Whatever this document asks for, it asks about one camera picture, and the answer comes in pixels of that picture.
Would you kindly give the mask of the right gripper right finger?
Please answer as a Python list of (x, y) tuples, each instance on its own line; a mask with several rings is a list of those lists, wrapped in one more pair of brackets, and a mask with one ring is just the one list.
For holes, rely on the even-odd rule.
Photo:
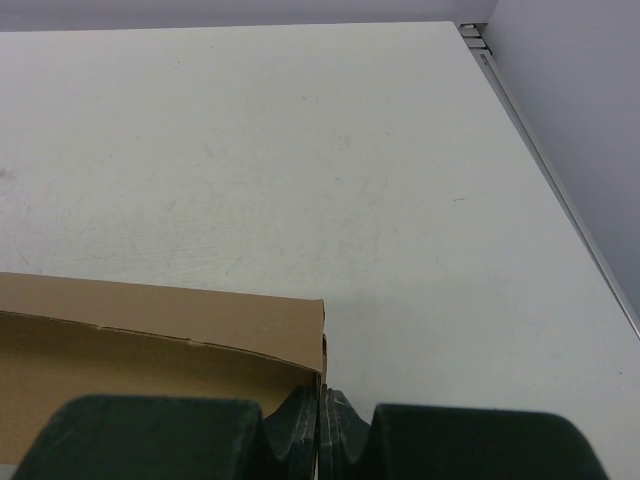
[(321, 479), (600, 479), (584, 435), (553, 414), (380, 404), (365, 422), (339, 390), (319, 401)]

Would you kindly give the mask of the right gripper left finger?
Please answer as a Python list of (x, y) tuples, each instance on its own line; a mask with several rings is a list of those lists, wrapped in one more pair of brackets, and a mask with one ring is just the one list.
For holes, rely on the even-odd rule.
[(59, 409), (16, 479), (310, 479), (319, 393), (253, 400), (87, 395)]

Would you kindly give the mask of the brown cardboard box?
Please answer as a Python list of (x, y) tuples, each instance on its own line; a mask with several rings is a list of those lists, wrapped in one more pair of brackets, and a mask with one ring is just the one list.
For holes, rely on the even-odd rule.
[(325, 306), (284, 298), (1, 276), (1, 467), (91, 394), (241, 399), (273, 413), (326, 372)]

